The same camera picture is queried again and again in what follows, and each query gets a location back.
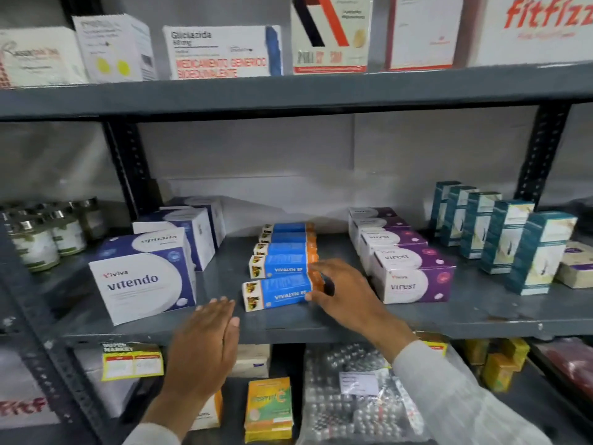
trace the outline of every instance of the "hand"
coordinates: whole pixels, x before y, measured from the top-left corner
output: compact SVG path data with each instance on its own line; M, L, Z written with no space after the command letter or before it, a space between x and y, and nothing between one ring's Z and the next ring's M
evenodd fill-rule
M341 325L364 336L389 362L417 340L404 321L387 311L367 278L354 267L341 259L328 259L310 264L310 268L330 278L335 291L334 296L312 291L305 299L317 303Z
M173 336L162 390L142 422L156 423L183 440L204 404L214 395L237 360L239 318L226 297L198 306Z

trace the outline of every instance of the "plastic bag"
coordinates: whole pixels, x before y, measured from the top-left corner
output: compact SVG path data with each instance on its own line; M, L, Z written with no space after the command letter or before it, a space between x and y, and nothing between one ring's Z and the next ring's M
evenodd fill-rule
M593 400L593 348L576 337L558 339L537 347Z
M370 345L307 345L303 394L296 445L331 439L355 445L430 438L401 381Z

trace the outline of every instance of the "white sleeve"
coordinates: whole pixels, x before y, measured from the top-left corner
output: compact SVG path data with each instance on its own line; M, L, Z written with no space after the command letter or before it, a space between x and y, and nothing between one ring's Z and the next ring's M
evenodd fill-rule
M180 445L171 430L156 423L140 423L130 433L123 445Z
M393 370L439 445L552 445L538 428L421 341L399 353Z

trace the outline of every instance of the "purple and white box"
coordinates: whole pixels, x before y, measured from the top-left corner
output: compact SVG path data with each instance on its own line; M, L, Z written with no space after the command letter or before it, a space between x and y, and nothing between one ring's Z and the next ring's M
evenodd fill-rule
M397 232L386 230L363 231L360 235L360 262L367 275L371 274L371 258L375 250L393 247L426 247L428 242L414 230Z
M372 258L372 282L385 304L447 301L455 265L434 248L379 249Z
M360 255L360 234L364 231L371 232L401 232L403 230L410 230L411 226L399 216L388 218L361 218L353 222L354 229L354 248L358 255Z
M348 234L350 234L350 240L352 243L355 242L354 220L388 217L397 217L397 213L393 208L348 208Z

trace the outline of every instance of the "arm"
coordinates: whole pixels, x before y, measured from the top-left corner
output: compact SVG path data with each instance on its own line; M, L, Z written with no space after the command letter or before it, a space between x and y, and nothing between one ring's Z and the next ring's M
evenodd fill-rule
M331 278L335 292L330 297L314 291L306 299L365 336L393 363L440 445L551 445L535 426L420 342L404 321L385 309L359 271L339 259L311 267Z
M160 394L123 445L179 445L237 360L239 318L226 297L198 306L169 347Z

